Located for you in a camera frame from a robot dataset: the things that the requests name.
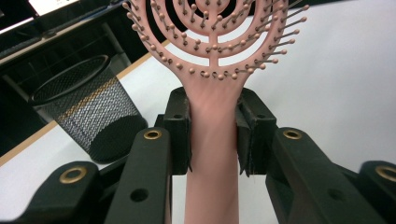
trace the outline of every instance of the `white tabletop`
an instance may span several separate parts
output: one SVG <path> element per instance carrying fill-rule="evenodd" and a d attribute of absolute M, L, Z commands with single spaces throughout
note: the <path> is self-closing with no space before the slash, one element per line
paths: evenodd
<path fill-rule="evenodd" d="M 288 55 L 257 71 L 246 87 L 262 98 L 279 127 L 307 132 L 333 162 L 355 172 L 364 161 L 396 163 L 395 11 L 394 0 L 311 7 Z M 153 58 L 121 83 L 149 126 L 164 113 L 170 91 L 181 85 Z M 90 158 L 56 126 L 2 165 L 0 220 L 18 217 L 50 173 L 70 161 Z M 277 223 L 264 180 L 241 175 L 241 224 Z M 183 220 L 184 188 L 184 176 L 175 177 L 176 224 Z"/>

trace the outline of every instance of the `concentric ring of brush head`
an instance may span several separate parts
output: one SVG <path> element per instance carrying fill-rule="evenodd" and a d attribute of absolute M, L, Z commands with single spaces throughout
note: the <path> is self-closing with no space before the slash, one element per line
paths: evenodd
<path fill-rule="evenodd" d="M 264 69 L 266 63 L 278 62 L 278 59 L 269 59 L 271 56 L 287 53 L 285 49 L 276 51 L 277 47 L 295 42 L 292 38 L 287 40 L 283 38 L 299 34 L 299 30 L 288 34 L 284 34 L 284 30 L 306 21 L 306 17 L 302 17 L 287 24 L 287 19 L 309 8 L 305 6 L 288 15 L 289 8 L 299 2 L 301 0 L 289 6 L 288 0 L 237 1 L 233 13 L 223 18 L 220 13 L 230 4 L 229 0 L 197 1 L 196 5 L 189 5 L 186 0 L 173 0 L 179 20 L 192 32 L 207 36 L 208 41 L 204 42 L 201 39 L 190 38 L 177 29 L 168 15 L 164 0 L 150 1 L 149 7 L 163 35 L 176 47 L 190 55 L 207 58 L 209 66 L 187 62 L 172 54 L 157 40 L 147 20 L 145 0 L 129 0 L 130 4 L 123 3 L 123 6 L 129 10 L 127 16 L 134 22 L 132 28 L 138 32 L 148 51 L 177 77 L 191 74 L 223 80 L 244 76 L 243 79 L 246 80 L 256 69 Z M 252 4 L 255 4 L 255 11 L 247 30 L 232 40 L 220 43 L 219 36 L 227 35 L 238 28 L 247 18 Z M 202 16 L 196 14 L 197 10 L 201 10 Z M 219 59 L 231 57 L 248 49 L 258 41 L 261 35 L 265 35 L 264 41 L 249 57 L 233 64 L 219 65 Z"/>

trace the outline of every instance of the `brass ring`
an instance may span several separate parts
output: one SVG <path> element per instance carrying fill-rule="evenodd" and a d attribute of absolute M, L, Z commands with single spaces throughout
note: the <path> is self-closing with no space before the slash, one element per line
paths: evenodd
<path fill-rule="evenodd" d="M 285 132 L 283 132 L 283 135 L 285 135 L 285 137 L 289 139 L 294 140 L 298 140 L 303 137 L 299 132 L 296 132 L 294 130 L 286 130 Z"/>
<path fill-rule="evenodd" d="M 69 177 L 68 175 L 72 172 L 78 172 L 78 175 Z M 73 184 L 78 182 L 80 179 L 84 178 L 84 176 L 87 174 L 87 168 L 84 166 L 75 166 L 72 167 L 68 170 L 66 170 L 63 174 L 61 174 L 61 177 L 59 177 L 59 181 L 63 184 Z"/>
<path fill-rule="evenodd" d="M 163 135 L 163 133 L 161 133 L 158 130 L 150 130 L 150 131 L 147 131 L 144 136 L 148 140 L 155 140 L 155 139 L 160 138 L 162 135 Z"/>
<path fill-rule="evenodd" d="M 385 166 L 385 165 L 380 165 L 375 167 L 375 171 L 377 174 L 379 174 L 381 177 L 390 180 L 392 182 L 396 182 L 396 169 L 390 166 Z M 394 175 L 389 175 L 386 173 L 386 171 L 393 172 Z"/>

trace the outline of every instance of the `black mesh cup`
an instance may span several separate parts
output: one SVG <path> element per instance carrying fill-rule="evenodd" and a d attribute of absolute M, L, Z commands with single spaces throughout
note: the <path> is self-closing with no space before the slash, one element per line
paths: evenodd
<path fill-rule="evenodd" d="M 134 136 L 148 126 L 109 65 L 106 55 L 75 64 L 29 99 L 100 163 L 127 155 Z"/>

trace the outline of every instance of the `hairbrush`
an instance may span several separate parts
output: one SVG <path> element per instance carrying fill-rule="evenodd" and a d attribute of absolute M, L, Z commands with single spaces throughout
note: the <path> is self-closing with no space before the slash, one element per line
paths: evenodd
<path fill-rule="evenodd" d="M 129 0 L 122 5 L 144 46 L 160 63 L 180 80 L 191 107 L 191 166 L 187 173 L 185 223 L 238 223 L 238 171 L 236 124 L 234 110 L 248 77 L 267 63 L 278 63 L 275 55 L 286 54 L 278 47 L 293 44 L 299 30 L 290 27 L 306 21 L 301 17 L 287 23 L 309 6 L 288 14 L 288 0 L 233 1 L 232 13 L 224 13 L 230 0 L 173 0 L 177 20 L 190 32 L 204 36 L 192 38 L 181 32 L 167 11 L 164 0 Z M 235 31 L 247 19 L 254 5 L 254 14 L 245 32 L 220 42 L 221 36 Z M 148 10 L 156 24 L 149 24 Z M 157 25 L 162 34 L 182 51 L 208 60 L 208 65 L 188 62 L 166 49 L 153 34 L 150 25 Z M 259 47 L 248 57 L 221 65 L 220 60 L 251 48 L 265 35 Z"/>

